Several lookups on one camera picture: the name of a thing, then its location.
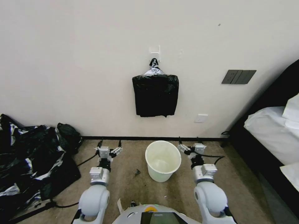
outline pillow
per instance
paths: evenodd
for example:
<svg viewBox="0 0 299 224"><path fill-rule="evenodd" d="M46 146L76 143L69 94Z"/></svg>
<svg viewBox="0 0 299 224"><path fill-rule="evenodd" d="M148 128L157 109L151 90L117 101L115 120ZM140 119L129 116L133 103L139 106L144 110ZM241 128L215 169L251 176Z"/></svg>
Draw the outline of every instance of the pillow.
<svg viewBox="0 0 299 224"><path fill-rule="evenodd" d="M287 101L282 116L291 121L299 122L299 94Z"/></svg>

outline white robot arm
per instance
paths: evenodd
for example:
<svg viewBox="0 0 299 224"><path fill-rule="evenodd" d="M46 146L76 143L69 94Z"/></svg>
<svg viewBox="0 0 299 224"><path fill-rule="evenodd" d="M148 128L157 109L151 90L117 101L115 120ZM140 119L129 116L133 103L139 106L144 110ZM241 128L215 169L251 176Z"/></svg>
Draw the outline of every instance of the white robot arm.
<svg viewBox="0 0 299 224"><path fill-rule="evenodd" d="M178 149L188 155L192 161L193 178L196 183L194 197L199 205L202 224L236 224L229 211L227 197L224 191L214 183L217 168L214 164L205 164L202 154L205 149L202 143L195 143L189 148L179 142Z"/></svg>
<svg viewBox="0 0 299 224"><path fill-rule="evenodd" d="M102 146L100 141L95 148L100 156L99 166L90 169L91 186L83 192L79 200L79 208L73 219L73 224L102 224L104 214L109 202L110 193L106 189L109 182L109 174L111 171L110 163L113 158L122 151L121 141L118 147L110 150L109 147Z"/></svg>

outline black plastic bag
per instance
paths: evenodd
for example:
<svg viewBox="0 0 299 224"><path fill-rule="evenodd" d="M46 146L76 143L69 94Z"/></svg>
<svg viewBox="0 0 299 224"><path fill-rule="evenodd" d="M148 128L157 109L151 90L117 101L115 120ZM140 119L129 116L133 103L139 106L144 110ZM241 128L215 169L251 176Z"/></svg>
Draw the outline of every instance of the black plastic bag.
<svg viewBox="0 0 299 224"><path fill-rule="evenodd" d="M81 135L70 125L23 127L0 116L0 217L52 198L78 180L71 154Z"/></svg>
<svg viewBox="0 0 299 224"><path fill-rule="evenodd" d="M164 74L153 60L148 72L132 78L136 114L141 117L174 115L178 101L178 77Z"/></svg>

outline black bed frame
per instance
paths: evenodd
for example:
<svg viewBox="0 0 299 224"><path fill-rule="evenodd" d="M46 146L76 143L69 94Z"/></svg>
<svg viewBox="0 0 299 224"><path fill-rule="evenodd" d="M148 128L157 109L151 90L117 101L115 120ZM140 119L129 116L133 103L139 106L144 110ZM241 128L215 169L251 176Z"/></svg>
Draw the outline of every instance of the black bed frame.
<svg viewBox="0 0 299 224"><path fill-rule="evenodd" d="M281 172L279 167L283 164L244 128L248 115L265 107L285 106L288 99L298 94L298 73L299 60L291 64L235 123L229 131L229 141L249 168L256 175L262 174L299 218L299 192Z"/></svg>

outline plastic bucket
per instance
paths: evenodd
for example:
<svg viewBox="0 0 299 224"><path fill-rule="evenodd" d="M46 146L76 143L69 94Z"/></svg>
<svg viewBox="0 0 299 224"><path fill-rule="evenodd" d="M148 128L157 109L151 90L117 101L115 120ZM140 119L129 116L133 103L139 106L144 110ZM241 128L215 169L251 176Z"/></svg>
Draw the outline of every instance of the plastic bucket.
<svg viewBox="0 0 299 224"><path fill-rule="evenodd" d="M181 153L170 142L155 141L145 151L150 177L157 182L167 181L181 165Z"/></svg>

